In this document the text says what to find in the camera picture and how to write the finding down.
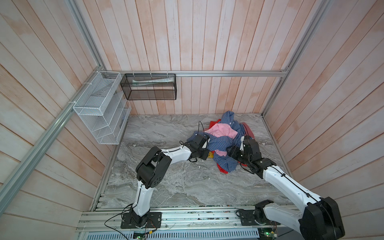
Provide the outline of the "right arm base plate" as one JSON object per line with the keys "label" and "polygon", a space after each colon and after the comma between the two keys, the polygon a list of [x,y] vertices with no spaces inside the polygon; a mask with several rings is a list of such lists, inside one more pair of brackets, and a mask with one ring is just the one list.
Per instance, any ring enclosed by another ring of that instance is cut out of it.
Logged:
{"label": "right arm base plate", "polygon": [[260,214],[256,210],[244,210],[239,209],[236,210],[236,215],[239,217],[242,226],[279,226],[280,223],[275,221],[267,220],[267,218]]}

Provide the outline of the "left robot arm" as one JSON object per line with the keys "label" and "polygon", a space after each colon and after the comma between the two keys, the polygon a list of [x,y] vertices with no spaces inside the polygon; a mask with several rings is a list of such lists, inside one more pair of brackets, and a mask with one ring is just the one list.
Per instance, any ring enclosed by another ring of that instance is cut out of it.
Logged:
{"label": "left robot arm", "polygon": [[191,162],[193,158],[206,160],[210,150],[210,137],[196,134],[195,137],[178,147],[160,149],[152,147],[136,167],[138,191],[130,214],[137,225],[143,225],[150,211],[150,201],[155,187],[163,180],[170,165]]}

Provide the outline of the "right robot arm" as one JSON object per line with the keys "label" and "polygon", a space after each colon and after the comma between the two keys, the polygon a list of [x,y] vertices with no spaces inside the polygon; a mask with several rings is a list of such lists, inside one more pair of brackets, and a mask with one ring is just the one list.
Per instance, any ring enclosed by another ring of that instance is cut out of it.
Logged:
{"label": "right robot arm", "polygon": [[311,192],[288,176],[275,162],[263,158],[256,140],[245,136],[240,147],[229,147],[227,152],[228,156],[246,165],[248,172],[272,184],[297,207],[292,210],[271,200],[261,201],[253,211],[237,210],[243,226],[262,226],[275,222],[300,233],[306,240],[338,240],[345,236],[336,201]]}

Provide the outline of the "blue checkered shirt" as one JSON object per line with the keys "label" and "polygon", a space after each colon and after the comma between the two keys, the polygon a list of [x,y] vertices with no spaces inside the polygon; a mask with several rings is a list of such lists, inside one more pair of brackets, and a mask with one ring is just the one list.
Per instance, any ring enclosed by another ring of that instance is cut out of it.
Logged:
{"label": "blue checkered shirt", "polygon": [[227,111],[211,128],[205,132],[195,131],[187,141],[194,140],[198,135],[208,137],[207,149],[214,153],[214,161],[221,169],[230,173],[236,170],[238,161],[229,156],[227,149],[235,146],[239,148],[245,134],[246,129],[235,120],[235,113]]}

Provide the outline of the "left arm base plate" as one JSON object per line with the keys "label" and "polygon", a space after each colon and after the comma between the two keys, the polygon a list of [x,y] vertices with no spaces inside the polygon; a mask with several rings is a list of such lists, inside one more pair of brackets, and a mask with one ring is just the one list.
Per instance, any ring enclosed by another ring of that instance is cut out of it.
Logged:
{"label": "left arm base plate", "polygon": [[162,223],[161,212],[148,212],[142,217],[135,212],[124,213],[121,222],[121,229],[136,229],[136,228],[160,228]]}

